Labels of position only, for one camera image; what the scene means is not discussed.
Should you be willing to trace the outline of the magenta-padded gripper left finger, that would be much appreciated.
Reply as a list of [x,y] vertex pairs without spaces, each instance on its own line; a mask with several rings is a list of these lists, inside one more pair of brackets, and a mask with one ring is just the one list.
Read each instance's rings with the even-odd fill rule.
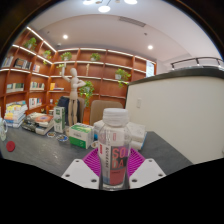
[[98,149],[93,149],[83,159],[74,159],[63,173],[62,178],[84,188],[98,189],[100,175]]

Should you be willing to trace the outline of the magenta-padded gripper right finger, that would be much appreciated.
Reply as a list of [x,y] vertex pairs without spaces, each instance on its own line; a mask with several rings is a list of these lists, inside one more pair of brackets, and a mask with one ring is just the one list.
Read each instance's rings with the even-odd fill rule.
[[129,188],[135,189],[157,181],[166,174],[152,158],[144,158],[138,151],[131,149],[127,161]]

